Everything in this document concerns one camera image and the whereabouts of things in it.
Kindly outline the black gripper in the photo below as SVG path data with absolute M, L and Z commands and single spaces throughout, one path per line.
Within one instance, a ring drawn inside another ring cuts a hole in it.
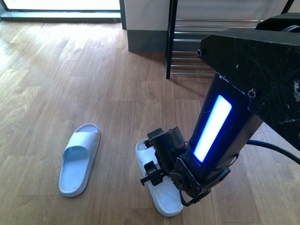
M 145 183 L 150 181 L 153 186 L 156 186 L 163 182 L 166 173 L 174 169 L 177 158 L 188 150 L 188 142 L 184 140 L 178 127 L 167 131 L 158 128 L 147 136 L 147 147 L 154 147 L 158 163 L 150 161 L 141 165 L 144 177 L 140 182 L 145 186 Z

